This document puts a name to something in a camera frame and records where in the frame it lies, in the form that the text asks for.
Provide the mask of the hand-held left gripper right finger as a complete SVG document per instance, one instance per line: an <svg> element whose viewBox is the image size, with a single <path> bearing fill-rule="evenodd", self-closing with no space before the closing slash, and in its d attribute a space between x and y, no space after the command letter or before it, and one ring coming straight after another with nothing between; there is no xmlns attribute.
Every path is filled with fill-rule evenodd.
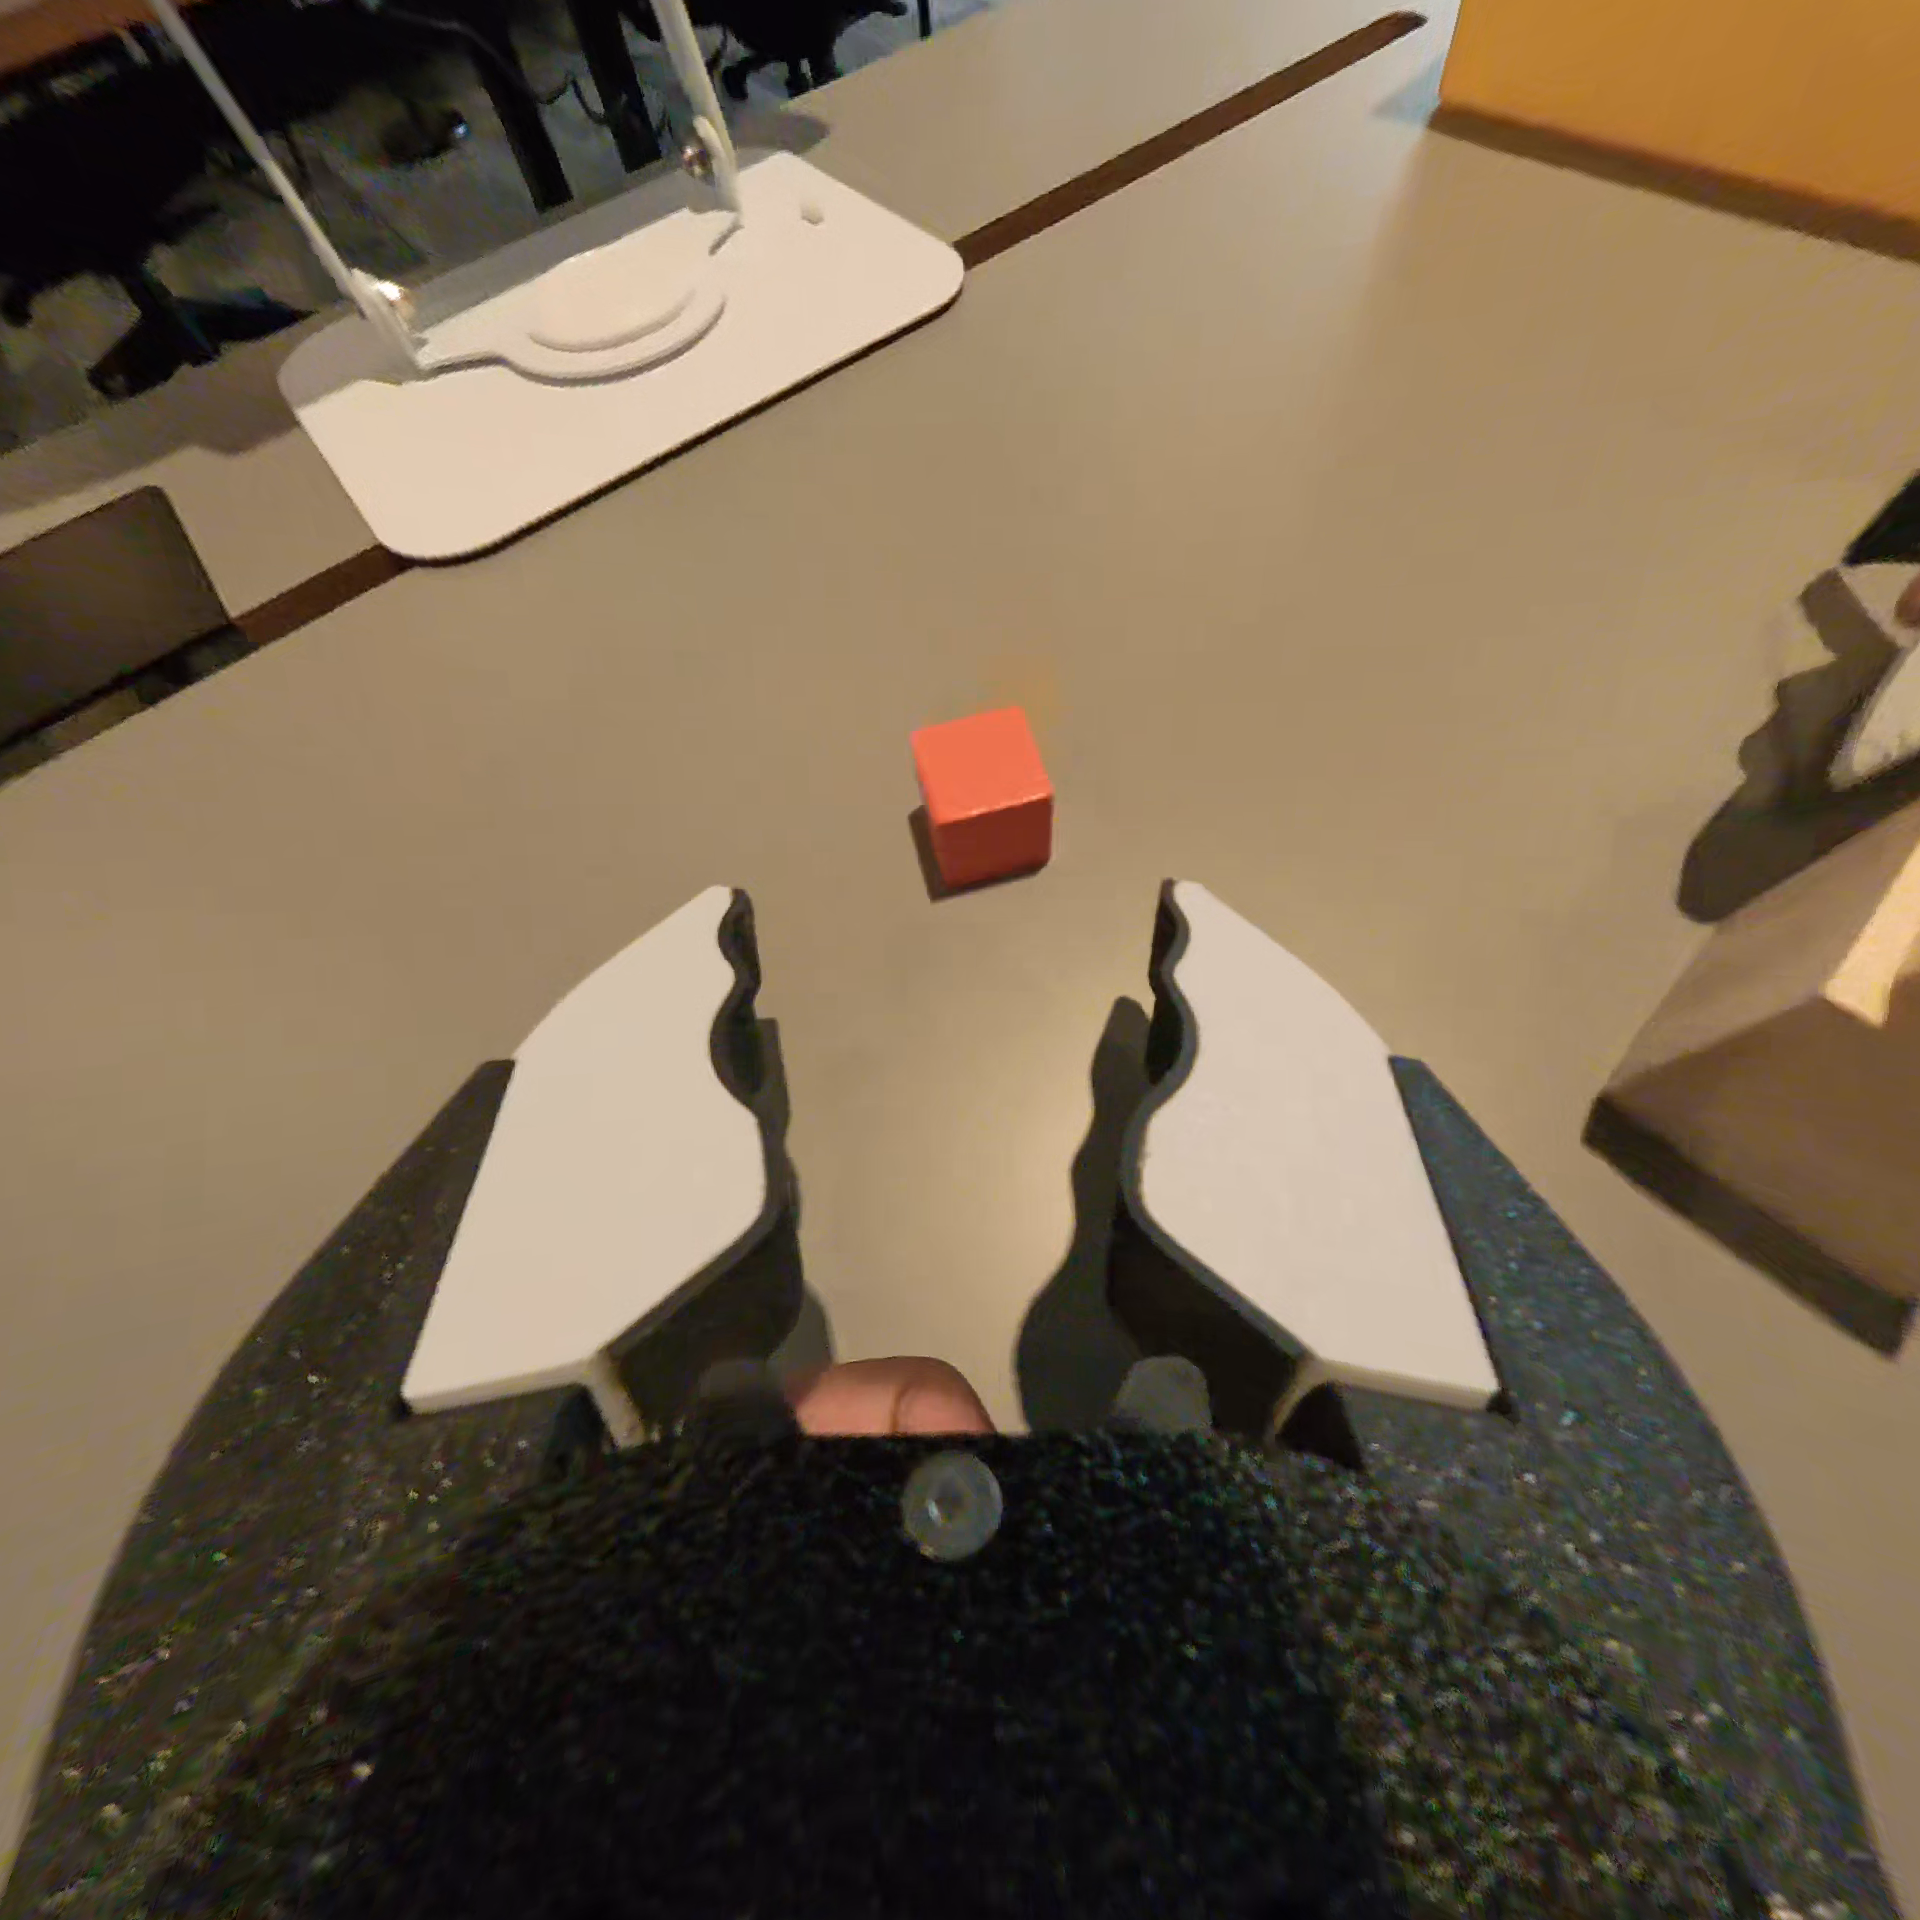
<svg viewBox="0 0 1920 1920"><path fill-rule="evenodd" d="M1165 879L1108 1300L1277 1440L1317 1395L1481 1418L1502 1379L1388 1043L1198 879Z"/></svg>

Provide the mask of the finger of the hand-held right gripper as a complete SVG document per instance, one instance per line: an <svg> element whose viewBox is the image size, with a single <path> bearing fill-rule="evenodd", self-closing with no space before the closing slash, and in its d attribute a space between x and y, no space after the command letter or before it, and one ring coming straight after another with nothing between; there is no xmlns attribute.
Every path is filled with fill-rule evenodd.
<svg viewBox="0 0 1920 1920"><path fill-rule="evenodd" d="M1779 685L1785 790L1824 797L1912 760L1917 748L1917 480L1794 599L1813 661Z"/></svg>

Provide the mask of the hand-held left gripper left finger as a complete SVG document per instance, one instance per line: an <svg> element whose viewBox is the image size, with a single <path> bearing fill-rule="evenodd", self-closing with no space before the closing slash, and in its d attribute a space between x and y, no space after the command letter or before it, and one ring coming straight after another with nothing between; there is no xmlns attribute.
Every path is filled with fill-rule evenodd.
<svg viewBox="0 0 1920 1920"><path fill-rule="evenodd" d="M710 884L566 989L516 1044L401 1379L416 1418L554 1389L614 1444L669 1420L626 1376L772 1235L752 899Z"/></svg>

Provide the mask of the red wooden cube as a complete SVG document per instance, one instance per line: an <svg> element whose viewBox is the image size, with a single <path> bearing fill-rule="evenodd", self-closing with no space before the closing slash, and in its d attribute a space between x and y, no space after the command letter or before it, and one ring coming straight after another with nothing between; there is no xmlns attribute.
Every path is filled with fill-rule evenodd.
<svg viewBox="0 0 1920 1920"><path fill-rule="evenodd" d="M908 739L931 866L949 894L1042 870L1056 794L1019 707L974 710Z"/></svg>

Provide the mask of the person's left hand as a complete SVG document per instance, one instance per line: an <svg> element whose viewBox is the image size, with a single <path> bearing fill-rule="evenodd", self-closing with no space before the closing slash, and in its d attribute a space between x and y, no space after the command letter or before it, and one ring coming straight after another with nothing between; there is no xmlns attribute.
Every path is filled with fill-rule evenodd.
<svg viewBox="0 0 1920 1920"><path fill-rule="evenodd" d="M788 1404L811 1436L994 1434L984 1399L936 1357L846 1360L797 1381Z"/></svg>

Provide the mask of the yellow box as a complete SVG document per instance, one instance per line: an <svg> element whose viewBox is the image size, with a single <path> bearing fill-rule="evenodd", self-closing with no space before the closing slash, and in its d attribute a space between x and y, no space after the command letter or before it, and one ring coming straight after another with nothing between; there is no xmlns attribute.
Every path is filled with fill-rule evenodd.
<svg viewBox="0 0 1920 1920"><path fill-rule="evenodd" d="M1529 157L1915 253L1915 2L1465 2L1438 102Z"/></svg>

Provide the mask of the dark brown chair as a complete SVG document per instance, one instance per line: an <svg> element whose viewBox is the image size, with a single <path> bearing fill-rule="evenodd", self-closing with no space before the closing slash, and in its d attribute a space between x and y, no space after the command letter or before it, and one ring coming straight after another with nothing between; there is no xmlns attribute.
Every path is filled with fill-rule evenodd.
<svg viewBox="0 0 1920 1920"><path fill-rule="evenodd" d="M117 700L170 700L249 656L166 493L139 487L3 558L3 744Z"/></svg>

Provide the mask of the white stand base board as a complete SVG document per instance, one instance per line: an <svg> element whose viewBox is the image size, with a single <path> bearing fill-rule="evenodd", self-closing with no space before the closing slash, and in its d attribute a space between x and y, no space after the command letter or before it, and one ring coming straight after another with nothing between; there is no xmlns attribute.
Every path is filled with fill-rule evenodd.
<svg viewBox="0 0 1920 1920"><path fill-rule="evenodd" d="M691 107L677 170L418 291L337 248L181 12L154 13L348 301L278 395L401 559L489 552L962 293L946 240L800 150L736 148L681 2L653 4Z"/></svg>

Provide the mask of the black desk leg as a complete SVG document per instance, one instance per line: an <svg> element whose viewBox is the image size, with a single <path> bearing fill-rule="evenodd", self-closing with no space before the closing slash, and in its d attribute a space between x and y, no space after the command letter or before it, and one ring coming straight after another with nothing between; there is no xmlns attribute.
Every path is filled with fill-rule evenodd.
<svg viewBox="0 0 1920 1920"><path fill-rule="evenodd" d="M483 84L536 210L549 212L571 204L574 187L546 127L545 95L512 40L512 4L472 2L464 8L483 45L472 59L484 76ZM563 12L592 84L587 117L608 132L628 173L653 164L662 156L662 142L628 45L632 6L565 2Z"/></svg>

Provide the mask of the black office chair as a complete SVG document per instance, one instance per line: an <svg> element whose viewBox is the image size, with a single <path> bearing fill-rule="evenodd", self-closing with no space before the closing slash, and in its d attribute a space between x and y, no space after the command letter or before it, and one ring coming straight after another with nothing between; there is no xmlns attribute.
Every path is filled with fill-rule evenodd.
<svg viewBox="0 0 1920 1920"><path fill-rule="evenodd" d="M82 92L21 84L24 111L3 132L4 322L67 280L117 288L134 322L86 368L107 400L131 400L186 368L216 364L305 322L261 291L192 298L157 276L154 255L192 219L181 194L203 179L213 107L179 63L107 63Z"/></svg>

